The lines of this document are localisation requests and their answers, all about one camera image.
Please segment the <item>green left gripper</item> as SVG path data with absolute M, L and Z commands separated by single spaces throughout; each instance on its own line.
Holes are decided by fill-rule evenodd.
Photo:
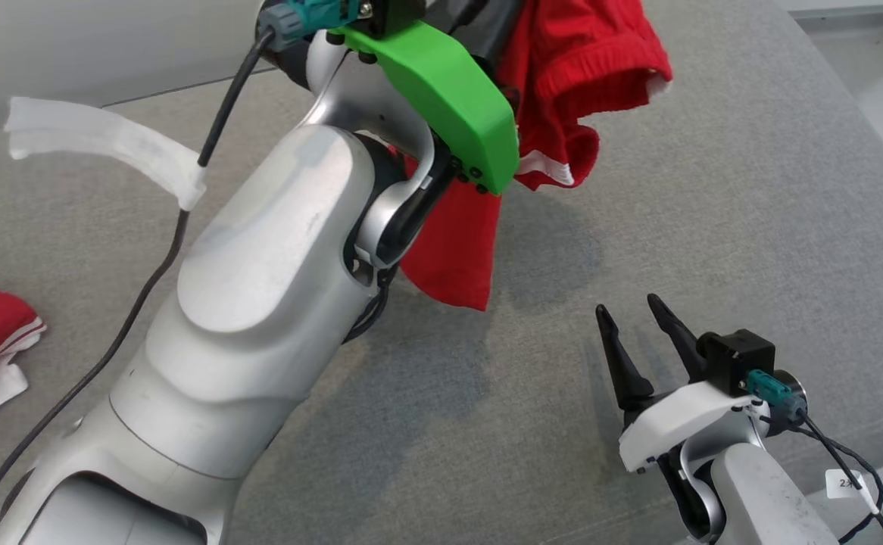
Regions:
M 496 73 L 522 1 L 442 1 L 441 28 L 417 21 L 383 39 L 332 29 L 342 59 L 325 84 L 325 121 L 378 135 L 420 160 L 389 190 L 409 198 L 441 182 L 432 162 L 448 146 L 472 182 L 503 193 L 519 166 L 510 102 Z

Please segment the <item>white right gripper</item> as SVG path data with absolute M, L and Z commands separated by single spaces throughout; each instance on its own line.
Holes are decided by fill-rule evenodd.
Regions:
M 688 379 L 705 379 L 706 360 L 697 351 L 697 337 L 657 294 L 647 294 L 647 304 L 680 356 Z M 633 365 L 618 325 L 603 304 L 596 306 L 596 320 L 616 401 L 625 412 L 619 454 L 627 472 L 655 466 L 659 456 L 675 448 L 690 463 L 718 456 L 737 444 L 763 447 L 769 431 L 766 419 L 771 416 L 766 401 L 749 394 L 730 397 L 706 381 L 654 400 L 653 385 Z

